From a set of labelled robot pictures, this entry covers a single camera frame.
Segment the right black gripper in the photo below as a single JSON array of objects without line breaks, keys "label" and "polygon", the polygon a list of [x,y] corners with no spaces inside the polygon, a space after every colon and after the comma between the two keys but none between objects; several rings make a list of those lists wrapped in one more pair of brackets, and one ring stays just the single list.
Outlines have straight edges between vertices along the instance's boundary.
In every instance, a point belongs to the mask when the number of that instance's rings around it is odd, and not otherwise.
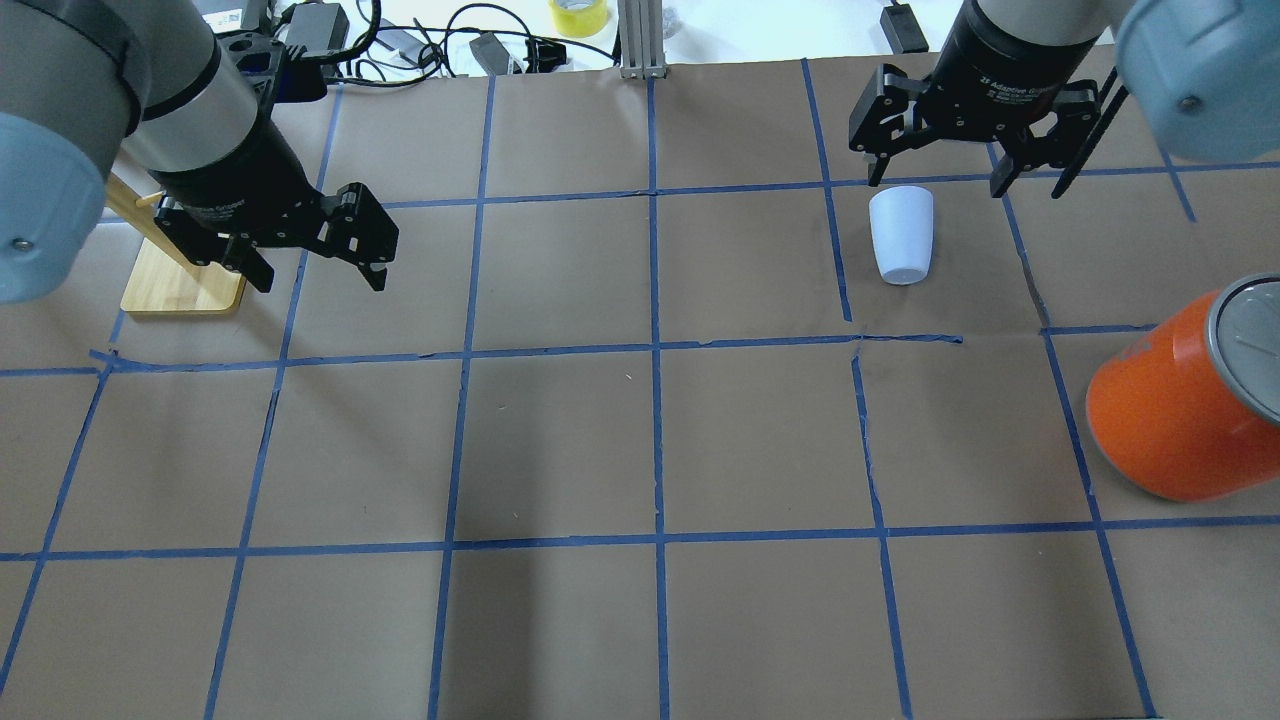
[{"label": "right black gripper", "polygon": [[932,142],[997,142],[991,197],[1041,167],[1060,170],[1050,197],[1062,197],[1100,137],[1098,85],[1073,81],[1100,36],[1098,1],[964,1],[924,81],[878,65],[855,102],[849,147],[867,183]]}]

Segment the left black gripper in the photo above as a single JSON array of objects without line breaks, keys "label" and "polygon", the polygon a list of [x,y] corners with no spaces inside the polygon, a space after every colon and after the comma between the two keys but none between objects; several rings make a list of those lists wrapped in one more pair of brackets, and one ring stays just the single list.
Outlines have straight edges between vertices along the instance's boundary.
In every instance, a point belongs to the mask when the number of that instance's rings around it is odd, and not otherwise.
[{"label": "left black gripper", "polygon": [[148,176],[174,201],[155,222],[188,263],[218,263],[269,293],[275,272],[259,247],[297,247],[355,266],[375,292],[387,287],[399,227],[366,184],[324,196],[276,126],[253,126],[210,165]]}]

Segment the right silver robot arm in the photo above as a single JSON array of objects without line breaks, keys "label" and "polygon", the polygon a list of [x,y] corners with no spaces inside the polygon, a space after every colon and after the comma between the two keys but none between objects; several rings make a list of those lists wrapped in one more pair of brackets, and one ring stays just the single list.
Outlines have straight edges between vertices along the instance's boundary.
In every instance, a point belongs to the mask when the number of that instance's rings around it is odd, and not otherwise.
[{"label": "right silver robot arm", "polygon": [[1062,196],[1128,99],[1190,161],[1277,150],[1275,1],[965,1],[932,72],[876,68],[847,145],[878,184],[892,158],[941,141],[997,143],[1002,197],[1050,167]]}]

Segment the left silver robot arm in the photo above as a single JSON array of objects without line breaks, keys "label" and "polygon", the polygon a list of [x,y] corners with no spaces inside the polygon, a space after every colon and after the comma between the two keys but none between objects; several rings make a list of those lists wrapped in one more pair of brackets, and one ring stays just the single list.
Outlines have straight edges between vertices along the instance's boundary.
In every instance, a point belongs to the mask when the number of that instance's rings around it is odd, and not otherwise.
[{"label": "left silver robot arm", "polygon": [[159,184],[155,220],[187,263],[266,293],[261,251],[302,249],[384,290],[397,224],[365,184],[315,187],[271,117],[320,97],[349,49],[219,38],[188,1],[5,1],[1,20],[5,304],[67,279],[119,152]]}]

